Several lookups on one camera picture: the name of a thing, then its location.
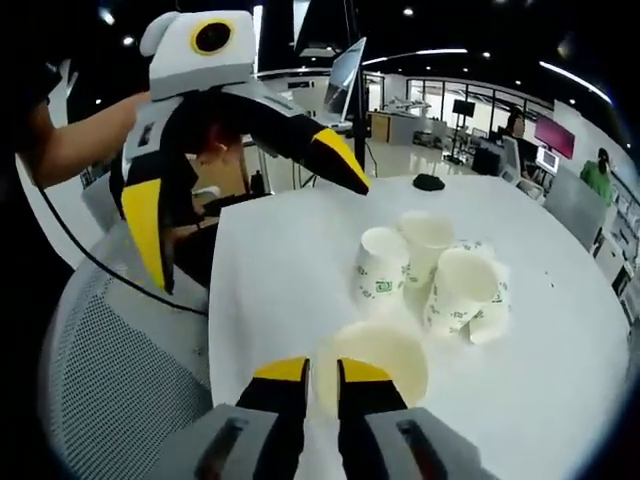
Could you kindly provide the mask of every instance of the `glass wall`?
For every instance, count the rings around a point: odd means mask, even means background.
[[[464,83],[445,82],[444,84],[444,107],[442,109],[442,120],[451,128],[456,128],[458,114],[453,113],[453,103],[456,100],[466,100],[467,86]],[[464,123],[464,117],[460,117],[460,125]]]
[[[476,104],[473,117],[466,119],[468,132],[476,137],[487,138],[491,131],[491,111],[493,110],[493,90],[469,85],[467,101]]]
[[[419,100],[424,102],[424,82],[422,80],[409,81],[409,100]],[[409,112],[414,115],[421,115],[421,108],[411,108]]]
[[[443,82],[409,80],[407,88],[409,100],[419,100],[428,105],[426,113],[422,108],[412,108],[409,110],[411,113],[414,115],[426,115],[428,118],[440,120],[442,116]]]
[[[427,117],[440,120],[442,116],[442,95],[444,93],[444,82],[424,82],[424,100],[430,107],[427,110]]]
[[[478,137],[498,131],[498,127],[505,128],[512,109],[518,107],[525,115],[524,139],[540,145],[534,137],[538,115],[553,118],[553,110],[548,107],[490,87],[413,79],[407,80],[407,95],[410,100],[423,100],[430,104],[427,116],[444,120],[453,128],[457,120],[457,115],[453,113],[455,100],[475,103],[473,117],[460,117],[460,126],[466,125],[467,131]]]

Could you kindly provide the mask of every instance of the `person in green shirt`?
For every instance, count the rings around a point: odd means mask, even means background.
[[[607,206],[611,205],[611,177],[609,176],[609,153],[604,148],[598,150],[598,163],[585,163],[580,178],[600,195]]]

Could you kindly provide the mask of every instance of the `white robot head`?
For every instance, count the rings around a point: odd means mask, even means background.
[[[140,41],[154,55],[149,68],[152,100],[242,83],[256,54],[249,12],[169,12],[156,18]]]

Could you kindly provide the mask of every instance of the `upside-down paper cup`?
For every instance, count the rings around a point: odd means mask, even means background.
[[[427,359],[419,338],[390,321],[351,324],[318,350],[311,364],[312,389],[322,410],[338,416],[339,358],[351,358],[383,369],[409,407],[427,391]]]
[[[455,240],[451,221],[426,212],[407,212],[398,221],[398,230],[409,246],[411,260],[407,286],[420,288],[433,281],[440,255]]]
[[[352,296],[361,310],[386,305],[401,293],[409,264],[407,244],[397,231],[376,227],[360,240]]]
[[[425,327],[441,335],[458,332],[498,293],[490,260],[453,248],[438,260],[431,294],[424,308]]]
[[[498,293],[469,321],[469,340],[476,345],[495,340],[507,330],[511,309],[509,269],[498,262],[492,262],[492,266],[498,278]]]

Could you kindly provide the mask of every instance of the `white table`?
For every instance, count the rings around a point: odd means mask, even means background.
[[[478,347],[425,338],[428,408],[480,448],[503,480],[567,479],[609,426],[627,365],[627,322],[593,258],[506,182],[449,176],[425,193],[378,179],[367,197],[323,185],[225,208],[210,293],[215,403],[235,403],[265,363],[312,356],[358,320],[346,284],[360,235],[405,211],[446,214],[511,268],[508,334]],[[344,478],[335,424],[308,417],[298,478]]]

